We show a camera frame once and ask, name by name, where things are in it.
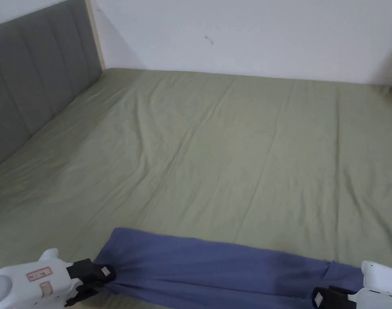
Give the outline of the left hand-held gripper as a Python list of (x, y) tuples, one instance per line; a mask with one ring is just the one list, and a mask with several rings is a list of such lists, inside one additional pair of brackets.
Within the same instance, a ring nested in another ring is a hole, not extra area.
[(0, 269), (0, 309), (69, 308), (95, 296), (116, 278), (109, 264), (90, 259), (65, 262), (57, 248), (47, 249), (35, 262)]

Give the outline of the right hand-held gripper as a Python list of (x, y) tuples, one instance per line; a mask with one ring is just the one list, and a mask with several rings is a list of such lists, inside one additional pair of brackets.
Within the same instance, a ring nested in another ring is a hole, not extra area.
[(356, 293), (329, 286), (315, 287), (312, 292), (314, 309), (392, 309), (392, 268), (363, 261), (363, 288)]

